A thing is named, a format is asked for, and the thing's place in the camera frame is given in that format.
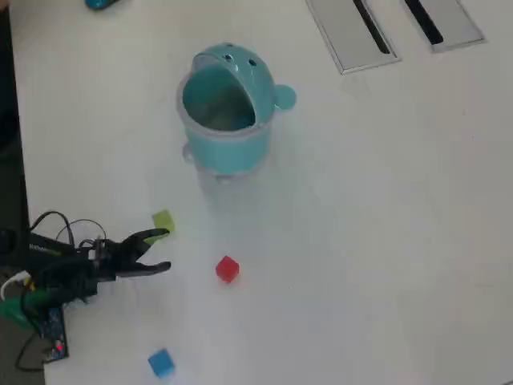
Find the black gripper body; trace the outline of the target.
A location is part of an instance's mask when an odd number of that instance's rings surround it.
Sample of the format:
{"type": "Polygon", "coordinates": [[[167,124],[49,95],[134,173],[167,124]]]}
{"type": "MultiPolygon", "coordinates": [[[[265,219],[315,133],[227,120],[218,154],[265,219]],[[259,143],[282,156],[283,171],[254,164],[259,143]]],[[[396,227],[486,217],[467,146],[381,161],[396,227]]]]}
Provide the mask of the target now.
{"type": "Polygon", "coordinates": [[[122,243],[110,239],[84,240],[79,251],[87,258],[85,274],[93,282],[111,282],[123,276],[122,243]]]}

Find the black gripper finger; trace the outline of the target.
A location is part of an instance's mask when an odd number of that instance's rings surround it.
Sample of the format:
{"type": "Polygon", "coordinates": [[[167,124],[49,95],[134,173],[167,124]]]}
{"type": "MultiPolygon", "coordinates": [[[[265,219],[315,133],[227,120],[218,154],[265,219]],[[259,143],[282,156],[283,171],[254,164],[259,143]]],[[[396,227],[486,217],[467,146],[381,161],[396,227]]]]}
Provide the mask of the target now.
{"type": "Polygon", "coordinates": [[[169,234],[170,231],[165,228],[133,233],[119,244],[119,251],[124,257],[142,257],[151,247],[147,240],[158,241],[169,234]]]}
{"type": "Polygon", "coordinates": [[[161,274],[170,270],[171,262],[163,261],[155,265],[145,265],[139,262],[123,263],[115,269],[117,278],[137,278],[161,274]]]}

